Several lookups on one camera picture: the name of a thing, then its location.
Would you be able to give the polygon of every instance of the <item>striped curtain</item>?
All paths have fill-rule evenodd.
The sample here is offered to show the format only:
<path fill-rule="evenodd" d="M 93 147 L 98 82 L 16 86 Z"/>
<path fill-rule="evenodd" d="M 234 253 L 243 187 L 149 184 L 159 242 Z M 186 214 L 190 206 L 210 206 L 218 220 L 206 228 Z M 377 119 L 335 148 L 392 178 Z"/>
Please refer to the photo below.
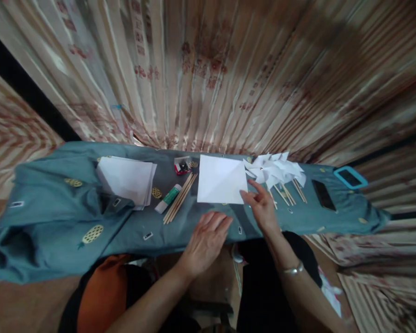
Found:
<path fill-rule="evenodd" d="M 416 211 L 416 142 L 356 169 L 369 181 L 363 193 L 374 206 L 393 214 Z"/>
<path fill-rule="evenodd" d="M 416 332 L 416 219 L 373 235 L 309 240 L 340 266 L 338 276 L 361 333 Z"/>
<path fill-rule="evenodd" d="M 18 163 L 44 157 L 62 142 L 0 77 L 0 200 L 11 191 Z"/>
<path fill-rule="evenodd" d="M 342 165 L 416 130 L 415 0 L 7 0 L 0 39 L 84 140 Z"/>

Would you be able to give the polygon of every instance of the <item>hand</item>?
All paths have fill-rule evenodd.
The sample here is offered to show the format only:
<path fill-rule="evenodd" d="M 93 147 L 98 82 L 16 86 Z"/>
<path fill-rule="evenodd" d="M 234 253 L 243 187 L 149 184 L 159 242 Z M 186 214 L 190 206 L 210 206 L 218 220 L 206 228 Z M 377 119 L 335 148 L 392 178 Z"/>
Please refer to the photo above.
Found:
<path fill-rule="evenodd" d="M 231 222 L 232 217 L 219 212 L 202 215 L 176 267 L 191 280 L 206 271 L 219 255 Z"/>
<path fill-rule="evenodd" d="M 249 179 L 250 183 L 256 190 L 255 192 L 240 191 L 244 202 L 251 206 L 257 225 L 262 231 L 280 231 L 274 214 L 274 202 L 271 195 L 254 180 Z"/>

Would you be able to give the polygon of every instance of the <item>stack of white paper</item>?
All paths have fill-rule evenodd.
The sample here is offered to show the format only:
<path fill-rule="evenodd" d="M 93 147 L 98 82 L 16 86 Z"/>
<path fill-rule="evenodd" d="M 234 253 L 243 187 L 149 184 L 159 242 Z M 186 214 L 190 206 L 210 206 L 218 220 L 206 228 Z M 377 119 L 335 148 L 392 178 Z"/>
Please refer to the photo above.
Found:
<path fill-rule="evenodd" d="M 134 201 L 134 210 L 143 210 L 151 203 L 151 190 L 157 164 L 122 157 L 102 157 L 97 175 L 103 191 Z"/>
<path fill-rule="evenodd" d="M 248 191 L 243 161 L 200 155 L 197 202 L 243 204 L 240 190 Z"/>

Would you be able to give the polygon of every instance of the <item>person's left hand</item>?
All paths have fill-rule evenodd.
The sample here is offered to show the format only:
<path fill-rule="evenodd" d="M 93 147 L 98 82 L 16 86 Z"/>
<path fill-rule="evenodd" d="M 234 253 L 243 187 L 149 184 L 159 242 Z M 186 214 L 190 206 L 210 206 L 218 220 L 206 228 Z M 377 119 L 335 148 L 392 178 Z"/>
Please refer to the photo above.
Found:
<path fill-rule="evenodd" d="M 176 267 L 189 279 L 206 271 L 219 255 L 231 222 L 232 217 L 219 212 L 202 215 Z"/>

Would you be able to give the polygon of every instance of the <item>glue stick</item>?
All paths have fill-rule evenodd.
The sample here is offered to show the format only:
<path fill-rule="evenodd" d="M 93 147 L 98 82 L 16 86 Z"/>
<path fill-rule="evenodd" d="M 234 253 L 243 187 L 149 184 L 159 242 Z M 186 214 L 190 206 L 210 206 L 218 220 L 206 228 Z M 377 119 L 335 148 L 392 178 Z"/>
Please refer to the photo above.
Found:
<path fill-rule="evenodd" d="M 174 187 L 169 191 L 169 193 L 163 198 L 162 201 L 159 202 L 159 204 L 154 208 L 156 212 L 162 214 L 165 209 L 168 207 L 170 203 L 174 200 L 176 195 L 180 192 L 182 187 L 179 184 L 175 184 Z"/>

